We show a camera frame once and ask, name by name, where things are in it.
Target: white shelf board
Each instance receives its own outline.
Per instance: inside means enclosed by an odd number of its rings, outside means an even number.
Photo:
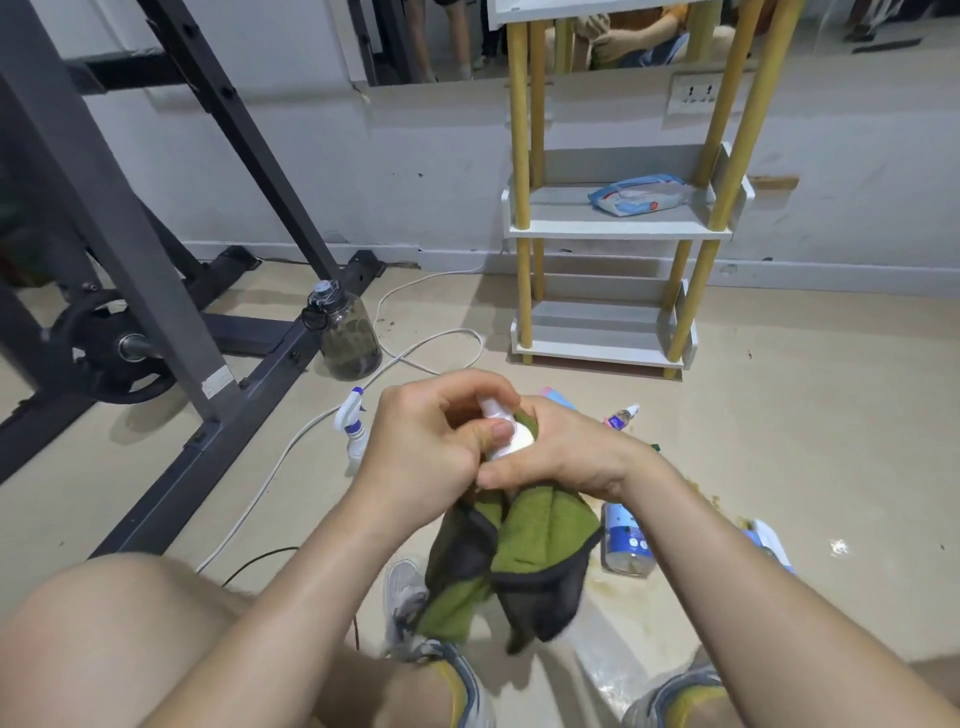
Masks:
[[[520,346],[515,317],[510,326],[511,349],[566,359],[689,369],[697,351],[696,324],[681,359],[667,359],[677,316],[676,308],[660,309],[665,284],[661,279],[547,276],[550,299],[534,304],[533,343],[529,348]],[[678,306],[685,293],[686,281]]]
[[[662,5],[662,0],[491,0],[488,16],[491,28],[498,28],[504,23],[554,20],[599,12],[638,11],[660,8]]]
[[[513,179],[500,196],[504,237],[586,240],[720,240],[733,237],[740,216],[754,198],[746,177],[733,205],[730,224],[722,231],[707,227],[710,206],[730,159],[730,144],[721,145],[713,179],[697,190],[690,205],[632,217],[615,217],[593,207],[587,195],[611,182],[651,174],[672,174],[688,180],[700,155],[700,144],[598,149],[556,149],[544,153],[545,186],[530,195],[530,227],[514,219]]]

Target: sneaker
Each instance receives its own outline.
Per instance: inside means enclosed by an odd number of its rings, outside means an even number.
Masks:
[[[387,617],[387,653],[393,654],[414,637],[414,625],[430,591],[415,561],[394,561],[383,583],[383,611]]]
[[[648,692],[627,709],[620,721],[622,728],[662,728],[666,709],[680,691],[693,686],[722,688],[713,665],[696,667],[674,675],[659,688]]]
[[[429,594],[416,562],[402,559],[390,565],[383,586],[388,650],[406,663],[448,662],[467,691],[467,706],[457,728],[496,728],[490,696],[459,650],[452,644],[427,640],[414,633],[414,624]]]

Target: white spray bottle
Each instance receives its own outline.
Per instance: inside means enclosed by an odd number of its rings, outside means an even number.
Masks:
[[[363,388],[353,387],[333,418],[333,428],[346,433],[349,438],[347,440],[347,477],[354,477],[360,470],[360,461],[363,460],[363,453],[367,450],[367,441],[370,439],[370,433],[360,422],[362,398]]]

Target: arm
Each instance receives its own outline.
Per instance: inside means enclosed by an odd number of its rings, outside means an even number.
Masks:
[[[654,48],[677,36],[680,20],[676,15],[664,15],[642,31],[610,30],[593,41],[591,52],[601,63],[611,63],[633,51]]]
[[[144,725],[304,725],[380,569],[466,490],[481,454],[513,434],[472,419],[478,395],[519,402],[506,379],[477,370],[386,390],[347,494]]]
[[[960,725],[906,664],[758,548],[658,453],[549,400],[524,400],[540,438],[484,464],[482,487],[544,477],[631,510],[754,726]]]

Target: yellow sock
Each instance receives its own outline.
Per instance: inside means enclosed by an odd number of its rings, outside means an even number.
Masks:
[[[694,708],[707,700],[726,694],[727,689],[719,685],[693,685],[684,688],[674,696],[663,712],[663,725],[666,728],[684,728]]]
[[[457,674],[457,671],[449,662],[438,660],[437,662],[430,663],[429,666],[439,670],[448,686],[450,686],[450,695],[453,697],[450,728],[456,728],[457,723],[460,722],[460,716],[462,716],[464,710],[467,709],[467,686],[464,685],[464,681],[461,680],[460,675]]]

